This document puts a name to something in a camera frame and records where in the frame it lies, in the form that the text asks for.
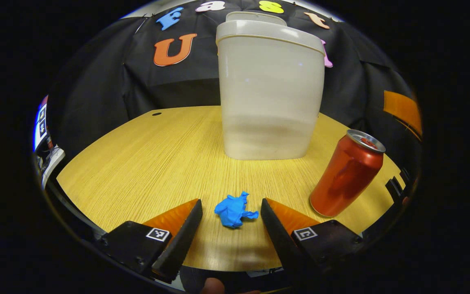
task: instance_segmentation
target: blue glove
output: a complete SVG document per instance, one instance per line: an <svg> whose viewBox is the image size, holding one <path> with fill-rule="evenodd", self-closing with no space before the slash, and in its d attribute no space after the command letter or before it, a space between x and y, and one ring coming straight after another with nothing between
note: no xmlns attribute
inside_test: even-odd
<svg viewBox="0 0 470 294"><path fill-rule="evenodd" d="M220 216L223 226L235 229L242 225L240 218L256 219L259 217L259 212L245 212L248 195L244 191L240 197L228 195L226 199L217 204L215 213Z"/></svg>

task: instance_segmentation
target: red soda can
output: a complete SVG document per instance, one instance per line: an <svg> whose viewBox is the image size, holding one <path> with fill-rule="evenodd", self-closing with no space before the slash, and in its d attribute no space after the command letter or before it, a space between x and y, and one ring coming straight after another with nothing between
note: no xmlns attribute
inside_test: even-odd
<svg viewBox="0 0 470 294"><path fill-rule="evenodd" d="M310 195L316 212L334 217L371 183L384 163L386 147L372 136L348 130L336 146L322 178Z"/></svg>

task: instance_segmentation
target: black backdrop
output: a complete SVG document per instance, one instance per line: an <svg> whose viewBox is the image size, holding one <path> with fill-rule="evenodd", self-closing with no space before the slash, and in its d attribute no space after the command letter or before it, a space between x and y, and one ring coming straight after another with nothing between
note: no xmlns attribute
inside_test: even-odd
<svg viewBox="0 0 470 294"><path fill-rule="evenodd" d="M288 2L277 0L284 13L262 11L258 0L225 2L220 11L197 13L204 1L192 1L151 17L121 19L79 49L50 89L47 108L47 125L66 160L150 110L220 105L216 28L232 11L253 11L278 16L289 27L326 42L333 66L325 70L321 113L375 136L386 146L387 155L415 178L419 141L383 111L384 91L412 97L412 90L373 41L352 25L325 15L320 16L330 29L321 28L304 14L313 11ZM179 21L161 30L156 21L177 7L183 8ZM181 48L178 37L189 33L197 37L186 59L166 67L155 65L155 43L175 39L168 49L168 56L173 56Z"/></svg>
<svg viewBox="0 0 470 294"><path fill-rule="evenodd" d="M90 36L142 4L0 5L0 291L154 292L67 234L25 156L37 105L62 65ZM347 0L323 6L374 39L406 73L426 132L423 176L406 214L346 279L324 286L332 292L470 292L470 2L461 9Z"/></svg>

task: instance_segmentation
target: wooden table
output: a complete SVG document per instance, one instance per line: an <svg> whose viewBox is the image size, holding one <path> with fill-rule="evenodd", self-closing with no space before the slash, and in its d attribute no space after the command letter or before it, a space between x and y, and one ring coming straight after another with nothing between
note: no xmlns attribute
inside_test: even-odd
<svg viewBox="0 0 470 294"><path fill-rule="evenodd" d="M347 129L319 114L303 158L234 160L224 154L220 106L153 110L93 142L57 179L71 201L106 231L127 220L145 222L198 197L203 218L184 265L223 271L279 267L261 217L230 229L214 214L215 205L244 190L250 194L247 210L260 210L269 197L313 219L330 220L312 210L308 196ZM335 219L355 233L367 229L393 203L386 182L395 176L405 186L399 173L384 155L373 182Z"/></svg>

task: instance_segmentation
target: container lid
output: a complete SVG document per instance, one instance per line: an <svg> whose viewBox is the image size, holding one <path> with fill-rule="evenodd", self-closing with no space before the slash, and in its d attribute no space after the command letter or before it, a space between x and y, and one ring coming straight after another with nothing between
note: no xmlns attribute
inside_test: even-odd
<svg viewBox="0 0 470 294"><path fill-rule="evenodd" d="M234 11L226 15L226 22L217 26L215 43L229 37L258 37L286 41L324 54L319 37L289 28L280 17L264 13Z"/></svg>
<svg viewBox="0 0 470 294"><path fill-rule="evenodd" d="M375 139L373 136L360 132L359 130L347 130L347 136L358 143L358 145L371 151L375 151L377 153L384 153L386 151L384 144L380 143L380 141Z"/></svg>

